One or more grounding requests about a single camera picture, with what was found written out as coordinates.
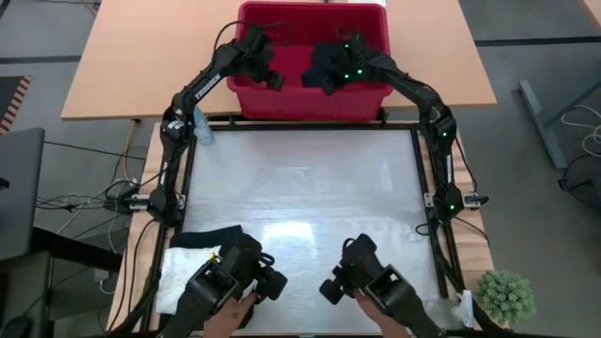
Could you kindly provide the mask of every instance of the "wooden table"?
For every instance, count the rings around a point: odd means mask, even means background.
[[[601,24],[601,0],[582,0],[597,23]]]
[[[217,33],[237,19],[244,1],[102,1],[62,118],[162,115],[173,95],[208,65]],[[496,103],[457,0],[392,0],[386,9],[392,57],[402,70],[436,88],[447,105]],[[227,29],[221,41],[234,31]],[[383,103],[411,105],[396,92]],[[201,108],[209,115],[240,111],[225,81]]]
[[[242,123],[254,123],[254,122],[237,122],[239,124]],[[424,140],[421,140],[421,149],[422,155],[424,159],[428,159],[427,150],[425,148]],[[457,187],[463,192],[470,192],[472,190],[471,178],[468,170],[461,159],[460,152],[454,144],[453,149],[454,154],[454,165],[455,165],[455,183]],[[146,159],[146,166],[144,169],[144,173],[142,176],[142,181],[145,182],[151,177],[154,177],[159,173],[160,165],[161,165],[161,157],[162,157],[162,145],[161,140],[159,138],[159,124],[155,126],[155,129],[152,133],[152,137],[150,140],[150,146],[148,151],[148,157]],[[426,171],[426,177],[428,180],[429,190],[434,191],[433,188],[433,178],[432,171],[430,167],[430,163],[428,160],[424,160],[424,167]],[[184,165],[182,164],[179,168],[180,176],[182,176]],[[143,187],[143,191],[141,193],[150,193],[156,186],[155,181],[146,184]],[[484,230],[482,217],[479,211],[470,211],[464,210],[459,214],[459,217],[462,219],[474,224],[478,228]],[[131,267],[133,266],[133,252],[136,242],[140,237],[140,234],[145,227],[145,225],[150,221],[150,215],[146,212],[138,212],[133,216],[130,227],[130,235],[128,239],[128,250],[127,255],[124,255],[128,259],[128,271],[127,271],[127,279],[123,278],[125,275],[124,268],[125,264],[121,264],[121,271],[119,273],[119,279],[116,286],[116,292],[113,298],[113,305],[111,307],[111,313],[109,315],[109,323],[113,321],[113,318],[116,315],[117,308],[119,307],[119,303],[122,299],[122,287],[123,283],[126,284],[126,292],[125,292],[125,300],[124,308],[119,313],[117,317],[115,327],[126,317],[127,311],[127,300],[130,298],[130,287],[131,287],[131,276],[132,271]],[[478,234],[474,230],[468,228],[465,224],[460,221],[453,220],[453,230],[455,233],[455,243],[457,247],[457,252],[459,255],[459,260],[461,264],[461,268],[463,271],[463,276],[465,279],[465,283],[467,288],[473,289],[477,279],[487,270],[493,269],[492,258],[490,256],[490,251],[488,249],[488,245],[486,240],[482,237],[482,235]],[[135,278],[133,285],[133,293],[132,293],[132,306],[134,306],[139,300],[142,289],[144,287],[146,277],[148,275],[148,271],[150,269],[150,265],[152,264],[152,256],[155,251],[155,244],[158,234],[158,224],[153,223],[146,230],[144,236],[140,241],[140,247],[138,249],[138,254],[136,258],[136,270],[135,270]],[[169,233],[167,236],[167,240],[171,237],[172,233]],[[441,247],[446,248],[446,244],[441,242]],[[154,315],[151,320],[151,328],[158,328],[159,324],[159,316]]]

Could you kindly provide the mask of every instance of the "black cloth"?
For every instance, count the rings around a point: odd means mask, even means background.
[[[171,248],[204,249],[222,246],[238,234],[242,233],[242,226],[234,225],[226,228],[207,232],[182,232],[171,237]]]

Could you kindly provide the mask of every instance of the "white cable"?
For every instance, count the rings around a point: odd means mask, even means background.
[[[111,184],[109,184],[106,187],[104,187],[97,194],[95,194],[92,197],[84,200],[83,204],[84,205],[89,205],[95,198],[97,198],[98,196],[102,195],[107,190],[113,188],[116,183],[120,183],[120,182],[128,182],[129,183],[129,181],[127,179],[118,179],[115,182],[111,182]],[[62,233],[77,218],[77,216],[79,216],[79,214],[82,212],[82,210],[84,210],[83,207],[80,208],[79,210],[77,210],[77,212],[65,224],[63,224],[63,226],[61,226],[60,229],[58,229],[58,231],[56,231],[56,234]]]
[[[570,112],[573,112],[576,109],[584,109],[590,113],[595,114],[597,117],[599,117],[599,119],[601,119],[601,114],[599,114],[599,112],[595,111],[595,109],[593,109],[591,107],[587,107],[584,105],[575,105],[573,107],[573,110],[571,110]],[[582,123],[567,122],[565,120],[565,117],[570,112],[567,112],[562,115],[562,123],[566,126],[592,129],[593,132],[582,139],[582,143],[581,143],[582,149],[593,157],[601,158],[601,154],[599,154],[598,152],[595,153],[594,151],[591,151],[591,150],[589,150],[588,147],[586,147],[586,144],[589,140],[593,140],[596,144],[601,145],[601,124],[599,124],[598,126],[593,126],[593,125],[587,125],[587,124],[582,124]]]
[[[104,281],[98,281],[98,284],[100,286],[100,292],[102,292],[105,295],[114,295],[115,291],[106,291],[104,289]]]
[[[119,189],[116,191],[116,195],[119,196],[121,194],[121,189],[123,188],[123,184],[128,184],[130,182],[123,182],[121,183],[121,185],[119,186]],[[119,204],[115,203],[115,213],[113,214],[113,220],[111,221],[111,224],[109,225],[109,230],[107,231],[106,235],[109,238],[109,245],[111,246],[111,250],[113,250],[113,253],[116,254],[116,248],[115,245],[113,244],[113,238],[111,237],[111,232],[113,231],[113,225],[115,224],[115,218],[116,218],[116,213],[119,210]]]

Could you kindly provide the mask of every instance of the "red plastic bin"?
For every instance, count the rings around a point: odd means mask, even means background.
[[[249,118],[294,120],[373,120],[392,89],[385,84],[357,82],[326,96],[321,88],[302,86],[317,42],[342,41],[359,32],[374,49],[390,54],[386,10],[375,4],[304,4],[248,2],[239,20],[258,25],[285,23],[266,29],[274,46],[270,68],[285,76],[281,91],[267,89],[245,77],[227,79]],[[239,24],[236,38],[248,27]]]

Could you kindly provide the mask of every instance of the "white cloth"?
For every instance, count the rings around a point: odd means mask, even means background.
[[[475,319],[473,317],[473,304],[471,298],[471,291],[463,290],[463,294],[459,295],[461,298],[461,302],[459,305],[453,308],[451,312],[457,318],[463,322],[466,328],[473,328],[475,324]]]
[[[217,253],[219,248],[169,248],[165,251],[162,260],[161,281],[156,297],[157,313],[175,314],[177,301],[186,290],[186,283],[208,261],[210,254]]]

